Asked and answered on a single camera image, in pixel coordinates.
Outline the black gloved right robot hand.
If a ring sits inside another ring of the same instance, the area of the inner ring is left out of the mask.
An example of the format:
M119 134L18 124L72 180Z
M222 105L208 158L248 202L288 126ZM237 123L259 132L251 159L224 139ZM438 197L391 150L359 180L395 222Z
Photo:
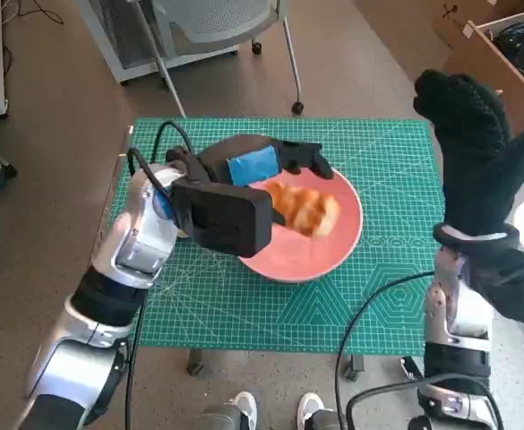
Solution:
M524 131L513 135L500 97L468 75L426 70L415 91L442 150L445 224L471 237L501 233L524 184Z

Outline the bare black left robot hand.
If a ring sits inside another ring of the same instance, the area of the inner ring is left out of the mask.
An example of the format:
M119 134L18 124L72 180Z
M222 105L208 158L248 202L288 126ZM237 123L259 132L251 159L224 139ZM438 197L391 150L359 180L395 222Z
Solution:
M260 134L239 134L211 145L198 154L183 147L168 150L167 161L181 161L192 181L248 186L286 170L299 175L310 169L323 179L333 170L321 154L322 146L312 142L289 142ZM339 204L332 196L283 187L279 195L282 212L272 220L290 226L309 237L326 236L339 216Z

